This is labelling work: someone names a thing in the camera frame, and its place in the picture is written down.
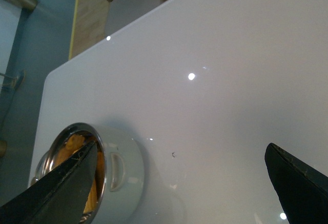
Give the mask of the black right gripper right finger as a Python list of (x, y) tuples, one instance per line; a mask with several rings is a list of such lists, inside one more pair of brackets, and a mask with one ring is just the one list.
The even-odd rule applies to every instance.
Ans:
[(264, 161), (289, 223), (327, 223), (327, 176), (274, 143)]

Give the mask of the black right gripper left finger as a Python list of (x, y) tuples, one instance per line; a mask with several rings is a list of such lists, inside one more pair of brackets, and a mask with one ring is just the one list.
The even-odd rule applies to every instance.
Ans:
[(1, 206), (1, 223), (79, 223), (97, 164), (94, 141)]

